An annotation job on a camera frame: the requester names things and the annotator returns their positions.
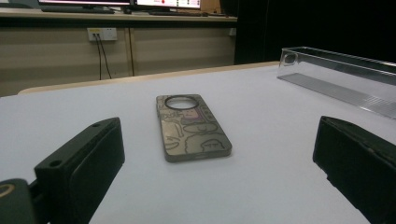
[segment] electrical cable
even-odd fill
[[[100,43],[100,46],[102,47],[103,55],[105,55],[106,69],[107,69],[108,76],[109,76],[110,79],[111,79],[112,76],[110,75],[110,71],[109,71],[109,69],[108,69],[107,57],[106,57],[105,49],[103,48],[102,39],[100,38],[100,36],[99,36],[99,43]]]
[[[99,40],[98,40],[97,35],[99,35],[99,34],[93,34],[93,36],[96,39],[96,46],[98,47],[98,52],[99,52],[99,80],[102,80],[102,55],[100,53]]]

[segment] white table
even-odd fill
[[[0,179],[33,168],[98,120],[120,117],[126,161],[92,223],[368,223],[312,162],[320,116],[396,144],[396,121],[276,78],[276,66],[0,98]],[[155,97],[199,93],[231,157],[168,163]]]

